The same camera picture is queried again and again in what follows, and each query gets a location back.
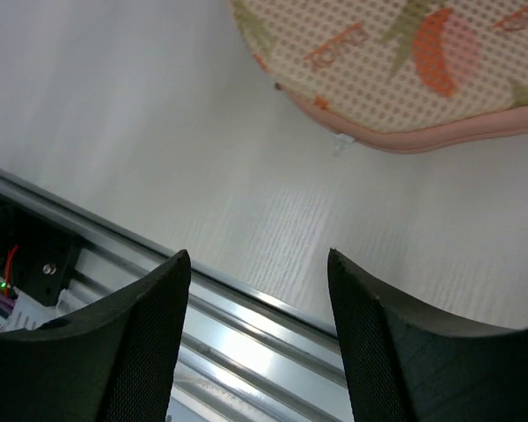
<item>orange printed fruit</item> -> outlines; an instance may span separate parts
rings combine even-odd
[[[467,23],[452,8],[446,8],[421,23],[414,36],[413,57],[419,78],[449,98],[475,76],[480,44]]]

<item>textured black pad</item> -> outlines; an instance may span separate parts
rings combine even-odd
[[[337,251],[328,276],[356,420],[528,421],[528,330],[436,309]]]
[[[38,330],[0,334],[0,422],[164,421],[190,278],[183,251]]]

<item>pink trim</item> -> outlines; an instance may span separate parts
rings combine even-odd
[[[285,92],[311,118],[335,133],[347,134],[372,148],[395,153],[414,154],[461,142],[528,133],[528,106],[484,114],[428,129],[383,133],[358,126],[337,114],[321,110],[293,91]]]

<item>fruit pattern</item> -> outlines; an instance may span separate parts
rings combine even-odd
[[[433,5],[439,7],[433,11]],[[390,78],[412,57],[416,73],[433,92],[450,98],[480,66],[480,44],[445,0],[408,0],[381,42],[398,41]]]
[[[268,71],[263,58],[268,57],[274,48],[275,37],[264,26],[264,23],[245,4],[243,0],[232,0],[233,17],[245,40],[251,40],[258,50],[254,58],[260,66]]]
[[[509,80],[514,100],[511,108],[528,106],[528,88],[519,83],[516,79]]]

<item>white wooden floor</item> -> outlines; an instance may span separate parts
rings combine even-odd
[[[332,322],[326,255],[528,325],[528,135],[334,156],[224,0],[0,0],[0,168]]]

